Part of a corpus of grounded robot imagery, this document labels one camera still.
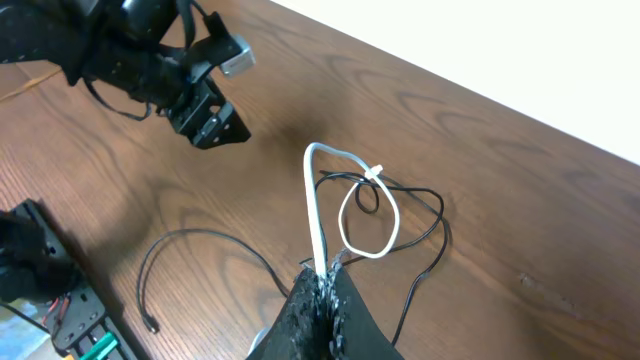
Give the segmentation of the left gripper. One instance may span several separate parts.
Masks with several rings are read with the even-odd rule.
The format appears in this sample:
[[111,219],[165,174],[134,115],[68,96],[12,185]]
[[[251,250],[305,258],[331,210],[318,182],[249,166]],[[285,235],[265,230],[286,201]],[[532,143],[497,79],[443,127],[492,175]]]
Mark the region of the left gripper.
[[238,112],[211,77],[195,84],[186,104],[169,109],[167,118],[177,134],[201,150],[243,143],[251,137]]

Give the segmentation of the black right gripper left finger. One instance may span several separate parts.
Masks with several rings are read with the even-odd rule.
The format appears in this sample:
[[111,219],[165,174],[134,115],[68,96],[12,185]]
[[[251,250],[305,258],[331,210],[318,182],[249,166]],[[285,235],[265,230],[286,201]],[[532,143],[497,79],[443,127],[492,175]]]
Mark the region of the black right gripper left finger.
[[321,317],[318,291],[315,272],[304,269],[273,326],[247,360],[327,359],[327,322]]

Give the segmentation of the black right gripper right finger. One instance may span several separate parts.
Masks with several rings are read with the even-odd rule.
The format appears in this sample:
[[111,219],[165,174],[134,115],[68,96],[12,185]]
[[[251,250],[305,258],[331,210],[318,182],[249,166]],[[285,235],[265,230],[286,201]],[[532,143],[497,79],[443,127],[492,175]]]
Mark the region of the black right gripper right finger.
[[329,354],[332,359],[403,360],[377,326],[363,298],[349,276],[342,249],[327,270]]

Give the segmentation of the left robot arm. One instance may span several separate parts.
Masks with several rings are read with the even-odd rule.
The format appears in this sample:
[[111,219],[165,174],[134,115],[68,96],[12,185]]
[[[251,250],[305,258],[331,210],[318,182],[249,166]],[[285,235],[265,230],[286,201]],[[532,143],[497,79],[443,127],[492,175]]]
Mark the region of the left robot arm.
[[195,0],[3,0],[1,61],[53,63],[93,97],[107,83],[199,149],[251,136],[211,73],[242,73],[255,55]]

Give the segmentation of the brown cardboard panel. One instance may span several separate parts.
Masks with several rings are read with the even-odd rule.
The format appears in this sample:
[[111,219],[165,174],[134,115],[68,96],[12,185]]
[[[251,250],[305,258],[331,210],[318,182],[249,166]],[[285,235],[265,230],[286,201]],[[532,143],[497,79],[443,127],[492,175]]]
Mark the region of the brown cardboard panel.
[[59,66],[46,61],[2,64],[1,100],[16,97],[60,72]]

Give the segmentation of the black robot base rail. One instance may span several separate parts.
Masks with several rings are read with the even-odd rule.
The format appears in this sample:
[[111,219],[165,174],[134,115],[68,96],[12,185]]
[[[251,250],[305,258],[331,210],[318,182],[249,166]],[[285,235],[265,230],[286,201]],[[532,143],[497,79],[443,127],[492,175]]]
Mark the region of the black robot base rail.
[[1,212],[1,304],[28,301],[44,310],[35,324],[53,349],[73,359],[141,360],[148,355],[96,291],[37,202]]

